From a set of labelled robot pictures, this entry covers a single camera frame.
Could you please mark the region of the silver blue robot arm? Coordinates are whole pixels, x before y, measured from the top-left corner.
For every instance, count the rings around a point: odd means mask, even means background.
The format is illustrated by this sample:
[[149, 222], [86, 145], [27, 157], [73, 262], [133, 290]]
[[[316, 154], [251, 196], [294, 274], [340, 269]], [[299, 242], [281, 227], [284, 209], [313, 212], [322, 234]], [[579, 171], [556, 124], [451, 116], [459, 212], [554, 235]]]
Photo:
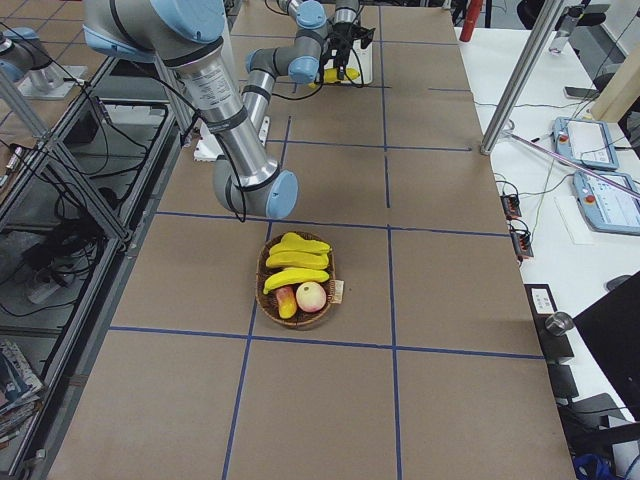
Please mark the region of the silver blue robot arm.
[[221, 1], [88, 1], [86, 43], [129, 61], [160, 60], [184, 83], [222, 156], [214, 163], [213, 190], [237, 215], [271, 219], [295, 207], [298, 180], [261, 144], [256, 127], [224, 63], [226, 25]]
[[359, 52], [374, 40], [375, 30], [361, 24], [364, 7], [358, 1], [337, 1], [331, 16], [318, 1], [280, 1], [278, 6], [297, 25], [293, 43], [256, 50], [245, 60], [248, 80], [241, 96], [257, 131], [280, 77], [307, 85], [313, 93], [327, 84], [363, 87]]

